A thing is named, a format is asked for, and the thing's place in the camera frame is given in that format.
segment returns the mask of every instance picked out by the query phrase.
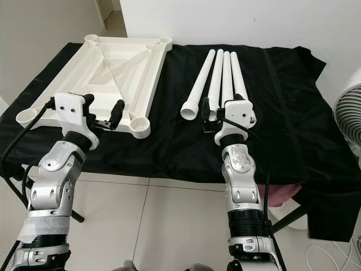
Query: table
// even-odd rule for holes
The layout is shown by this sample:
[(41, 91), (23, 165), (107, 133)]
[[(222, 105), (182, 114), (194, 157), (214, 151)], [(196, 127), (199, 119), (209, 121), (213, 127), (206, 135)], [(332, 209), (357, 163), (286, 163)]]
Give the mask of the table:
[[(0, 153), (22, 129), (15, 116), (30, 107), (80, 46), (67, 44), (0, 118)], [(139, 140), (131, 134), (105, 132), (98, 148), (87, 154), (83, 170), (224, 182), (222, 149), (214, 143), (213, 135), (203, 133), (200, 116), (186, 121), (179, 113), (208, 51), (219, 48), (238, 54), (257, 117), (252, 129), (271, 156), (271, 184), (302, 185), (294, 197), (301, 208), (283, 223), (307, 213), (311, 238), (348, 241), (361, 205), (361, 172), (333, 120), (331, 108), (316, 88), (315, 80), (325, 64), (302, 47), (174, 45), (165, 58), (149, 113), (151, 135)], [(15, 168), (29, 164), (44, 156), (61, 138), (60, 128), (30, 131), (9, 161)], [(265, 183), (262, 148), (252, 139), (248, 146), (257, 163), (255, 180)]]

